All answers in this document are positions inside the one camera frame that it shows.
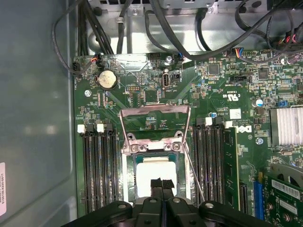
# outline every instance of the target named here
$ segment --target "microchip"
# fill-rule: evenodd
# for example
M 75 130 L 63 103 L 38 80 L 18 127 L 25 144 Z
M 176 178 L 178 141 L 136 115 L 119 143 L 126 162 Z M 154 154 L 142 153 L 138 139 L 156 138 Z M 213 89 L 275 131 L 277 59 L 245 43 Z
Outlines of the microchip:
M 210 64 L 208 66 L 208 74 L 209 75 L 219 75 L 220 74 L 219 65 L 218 64 Z
M 297 84 L 297 90 L 303 91 L 303 84 Z
M 193 102 L 193 106 L 200 107 L 200 102 L 198 102 L 198 101 Z
M 259 69 L 259 79 L 268 79 L 269 71 L 268 69 Z
M 256 109 L 256 114 L 257 115 L 263 115 L 265 113 L 265 108 L 257 108 Z
M 194 93 L 193 93 L 193 98 L 194 98 L 194 99 L 198 99 L 198 98 L 199 98 L 199 93 L 194 92 Z

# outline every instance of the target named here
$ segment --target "white slot latch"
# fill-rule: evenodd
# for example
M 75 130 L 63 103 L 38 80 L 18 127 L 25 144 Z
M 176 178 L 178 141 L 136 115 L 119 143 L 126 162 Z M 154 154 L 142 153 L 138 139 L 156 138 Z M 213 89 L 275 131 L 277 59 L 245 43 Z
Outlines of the white slot latch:
M 85 125 L 84 124 L 78 124 L 77 126 L 77 132 L 80 134 L 84 134 L 85 133 Z

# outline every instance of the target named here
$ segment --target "heatsink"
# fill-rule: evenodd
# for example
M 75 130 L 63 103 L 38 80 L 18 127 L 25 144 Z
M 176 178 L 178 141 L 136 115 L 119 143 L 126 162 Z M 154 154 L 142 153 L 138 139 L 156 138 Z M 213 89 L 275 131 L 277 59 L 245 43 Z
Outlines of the heatsink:
M 272 144 L 303 144 L 303 108 L 272 109 L 270 119 Z

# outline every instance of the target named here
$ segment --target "sticker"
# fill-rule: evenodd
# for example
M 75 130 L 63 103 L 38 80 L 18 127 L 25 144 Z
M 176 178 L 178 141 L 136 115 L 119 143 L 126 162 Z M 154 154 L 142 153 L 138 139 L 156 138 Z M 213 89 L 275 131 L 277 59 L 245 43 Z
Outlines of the sticker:
M 296 189 L 286 186 L 285 184 L 279 183 L 277 181 L 271 180 L 271 185 L 278 190 L 295 197 L 296 199 L 300 199 L 300 192 Z
M 298 209 L 296 207 L 293 207 L 292 205 L 289 205 L 287 202 L 280 200 L 280 206 L 284 207 L 285 209 L 289 210 L 290 212 L 294 213 L 295 215 L 298 215 Z
M 6 212 L 5 163 L 0 163 L 0 216 Z
M 230 119 L 241 119 L 241 109 L 230 109 L 229 110 Z

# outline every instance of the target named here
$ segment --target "motherboard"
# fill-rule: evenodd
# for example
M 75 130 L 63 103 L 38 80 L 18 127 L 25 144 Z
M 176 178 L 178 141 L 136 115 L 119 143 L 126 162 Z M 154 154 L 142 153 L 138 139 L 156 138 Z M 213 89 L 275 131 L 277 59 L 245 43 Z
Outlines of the motherboard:
M 101 55 L 73 85 L 79 217 L 116 200 L 135 204 L 158 178 L 198 206 L 195 172 L 206 200 L 302 226 L 303 180 L 289 179 L 303 167 L 303 56 L 250 64 L 228 53 L 201 62 Z

